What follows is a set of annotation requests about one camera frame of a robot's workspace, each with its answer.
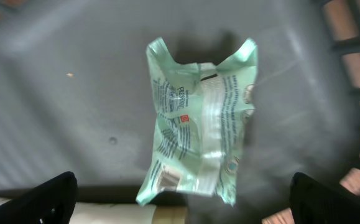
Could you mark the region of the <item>white tube gold cap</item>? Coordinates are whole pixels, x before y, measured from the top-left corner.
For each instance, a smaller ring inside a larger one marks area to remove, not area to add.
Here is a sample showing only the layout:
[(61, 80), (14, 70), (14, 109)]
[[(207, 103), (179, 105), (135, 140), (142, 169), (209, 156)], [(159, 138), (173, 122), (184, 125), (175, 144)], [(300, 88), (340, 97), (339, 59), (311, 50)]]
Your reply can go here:
[[(20, 214), (18, 218), (0, 215), (0, 223), (60, 223), (64, 217), (62, 206), (49, 208), (44, 214), (32, 218), (30, 214)], [(187, 207), (160, 207), (137, 204), (82, 203), (75, 205), (71, 217), (64, 220), (68, 224), (185, 224), (188, 223)]]

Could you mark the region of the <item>mint green wipes packet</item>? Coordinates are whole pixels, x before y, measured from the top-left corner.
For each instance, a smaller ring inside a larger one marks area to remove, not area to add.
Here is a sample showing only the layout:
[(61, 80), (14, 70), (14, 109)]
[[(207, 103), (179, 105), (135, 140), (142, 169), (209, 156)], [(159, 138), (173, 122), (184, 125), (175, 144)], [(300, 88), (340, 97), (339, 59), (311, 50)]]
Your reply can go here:
[(255, 111), (257, 44), (247, 39), (219, 64), (180, 64), (159, 38), (146, 56), (157, 119), (137, 203), (171, 191), (216, 195), (234, 205), (246, 125)]

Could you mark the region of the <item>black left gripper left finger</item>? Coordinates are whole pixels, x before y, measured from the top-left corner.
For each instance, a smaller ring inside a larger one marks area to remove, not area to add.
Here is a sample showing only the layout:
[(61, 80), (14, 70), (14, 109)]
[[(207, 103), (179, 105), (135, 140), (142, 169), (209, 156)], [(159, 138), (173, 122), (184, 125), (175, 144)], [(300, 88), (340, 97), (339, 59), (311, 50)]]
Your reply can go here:
[(0, 224), (69, 224), (77, 196), (74, 173), (64, 172), (0, 205)]

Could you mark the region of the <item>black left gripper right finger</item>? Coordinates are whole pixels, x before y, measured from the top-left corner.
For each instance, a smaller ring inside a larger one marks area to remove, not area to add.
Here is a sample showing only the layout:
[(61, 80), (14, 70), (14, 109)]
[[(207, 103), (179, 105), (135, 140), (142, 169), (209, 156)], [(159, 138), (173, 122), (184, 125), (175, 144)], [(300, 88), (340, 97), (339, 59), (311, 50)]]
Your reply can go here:
[(297, 172), (289, 205), (295, 224), (360, 224), (360, 203)]

